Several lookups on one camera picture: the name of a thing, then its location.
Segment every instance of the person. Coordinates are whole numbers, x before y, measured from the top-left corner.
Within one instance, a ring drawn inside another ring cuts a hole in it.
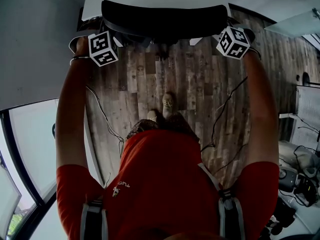
[[[88,39],[76,56],[88,55]],[[240,201],[245,237],[256,240],[278,197],[278,115],[267,74],[255,52],[244,58],[251,132],[245,167],[232,189]],[[198,137],[174,100],[163,98],[164,122],[155,111],[129,133],[118,175],[104,189],[88,170],[84,144],[90,59],[72,61],[56,116],[57,207],[71,240],[80,239],[84,204],[102,200],[110,240],[214,240],[219,236],[219,194],[199,168]]]

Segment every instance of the black seat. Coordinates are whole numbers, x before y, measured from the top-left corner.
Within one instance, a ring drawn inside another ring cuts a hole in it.
[[[102,2],[104,23],[112,30],[154,40],[218,35],[227,26],[227,8],[146,8],[108,0]]]

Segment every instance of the logo on shirt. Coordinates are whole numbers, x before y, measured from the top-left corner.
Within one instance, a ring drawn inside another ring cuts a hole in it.
[[[113,188],[113,194],[112,194],[113,198],[117,197],[117,195],[119,194],[119,191],[121,190],[120,188],[118,188],[119,185],[122,185],[122,186],[125,186],[127,188],[130,188],[130,185],[127,184],[126,182],[124,182],[124,181],[118,182],[118,184]]]

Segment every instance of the wristband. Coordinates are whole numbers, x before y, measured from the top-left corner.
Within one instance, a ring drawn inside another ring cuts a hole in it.
[[[259,57],[259,59],[260,59],[260,61],[261,61],[261,54],[260,54],[260,52],[258,52],[255,48],[252,48],[252,47],[249,47],[249,49],[248,49],[247,52],[249,52],[249,51],[255,52],[255,53],[258,55],[258,57]]]
[[[70,66],[71,66],[71,63],[74,61],[74,60],[78,60],[78,59],[91,59],[89,56],[74,56],[71,60],[70,60]]]

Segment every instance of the red t-shirt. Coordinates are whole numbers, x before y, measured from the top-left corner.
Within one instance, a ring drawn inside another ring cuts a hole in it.
[[[103,195],[110,240],[163,240],[182,232],[219,235],[219,195],[190,136],[148,130],[126,143],[119,173],[103,189],[79,165],[57,169],[57,204],[69,239],[80,239],[83,204]],[[279,168],[271,162],[246,166],[234,185],[247,240],[258,239],[278,197]]]

